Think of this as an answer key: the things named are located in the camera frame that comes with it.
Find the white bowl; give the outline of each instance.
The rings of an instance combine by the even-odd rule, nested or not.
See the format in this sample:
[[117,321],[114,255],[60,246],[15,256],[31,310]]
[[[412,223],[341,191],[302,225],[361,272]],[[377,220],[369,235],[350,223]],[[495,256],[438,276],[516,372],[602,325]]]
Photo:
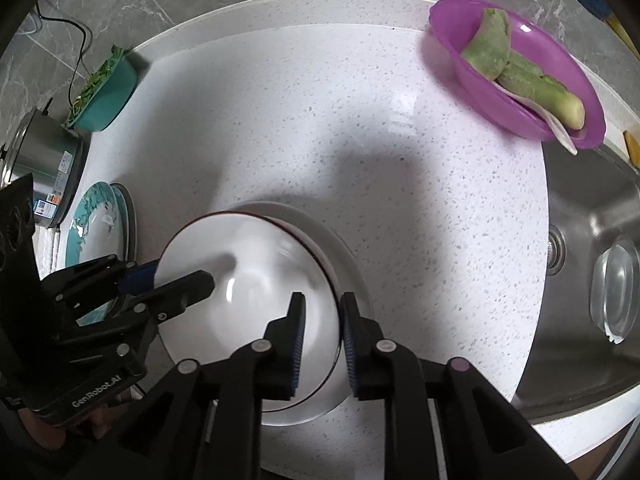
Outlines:
[[[277,202],[245,202],[233,206],[233,210],[270,218],[292,232],[316,255],[332,280],[338,296],[347,291],[353,292],[360,313],[364,317],[373,318],[367,287],[356,259],[344,241],[331,229],[306,213]],[[267,426],[290,426],[308,422],[336,408],[350,393],[344,346],[341,346],[335,368],[319,391],[286,410],[263,412],[262,423]]]
[[213,276],[211,296],[159,325],[174,363],[228,358],[261,338],[270,320],[287,313],[291,294],[302,292],[306,323],[298,389],[291,400],[265,400],[263,410],[284,410],[312,396],[334,369],[340,345],[335,293],[315,256],[275,222],[226,211],[175,235],[160,258],[154,285],[199,269]]

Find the sink drain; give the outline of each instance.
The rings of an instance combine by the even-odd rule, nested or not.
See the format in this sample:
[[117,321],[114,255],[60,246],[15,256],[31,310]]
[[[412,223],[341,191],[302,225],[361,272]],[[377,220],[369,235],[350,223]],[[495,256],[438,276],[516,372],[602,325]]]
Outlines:
[[564,264],[566,250],[564,238],[555,225],[549,226],[549,242],[546,246],[546,275],[553,276],[560,272]]

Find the purple bowl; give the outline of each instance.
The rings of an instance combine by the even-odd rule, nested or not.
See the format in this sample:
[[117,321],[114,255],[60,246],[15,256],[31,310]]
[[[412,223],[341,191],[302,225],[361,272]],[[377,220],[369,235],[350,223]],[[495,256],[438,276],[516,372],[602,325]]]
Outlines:
[[[484,0],[440,0],[431,7],[431,30],[449,52],[461,85],[487,118],[526,139],[555,140],[545,121],[500,92],[460,56],[460,51],[478,31],[485,7],[502,8]],[[545,74],[558,79],[582,100],[586,113],[584,127],[568,130],[576,147],[595,148],[601,144],[606,130],[604,111],[587,76],[571,55],[544,30],[514,12],[507,12],[511,19],[512,49],[532,60]]]

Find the green leafy vegetable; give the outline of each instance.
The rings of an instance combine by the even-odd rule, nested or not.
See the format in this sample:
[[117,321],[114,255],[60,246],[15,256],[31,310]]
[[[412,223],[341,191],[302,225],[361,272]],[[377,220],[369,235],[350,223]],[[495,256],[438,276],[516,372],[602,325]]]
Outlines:
[[76,122],[78,116],[82,113],[84,108],[89,104],[89,101],[94,97],[95,93],[102,86],[102,84],[107,81],[111,72],[116,67],[124,49],[119,46],[113,45],[111,47],[111,55],[107,58],[107,60],[100,66],[100,68],[89,78],[89,81],[86,82],[78,97],[73,102],[71,106],[71,110],[69,110],[69,115],[66,118],[66,125],[71,126]]

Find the teal plate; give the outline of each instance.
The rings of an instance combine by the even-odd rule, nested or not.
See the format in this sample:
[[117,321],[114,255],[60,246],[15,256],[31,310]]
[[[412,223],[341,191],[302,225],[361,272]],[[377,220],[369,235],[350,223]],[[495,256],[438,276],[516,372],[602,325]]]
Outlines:
[[127,262],[133,262],[136,259],[138,246],[136,210],[133,205],[133,199],[131,198],[129,190],[122,184],[114,182],[111,184],[111,189],[113,189],[113,192],[116,195],[118,208],[120,209],[120,213],[124,219],[125,233],[127,237],[127,247],[124,251],[124,258]]
[[[126,205],[106,182],[96,182],[82,196],[66,239],[65,266],[116,254],[123,260],[127,247]],[[78,319],[78,325],[103,320],[114,305],[111,300]]]

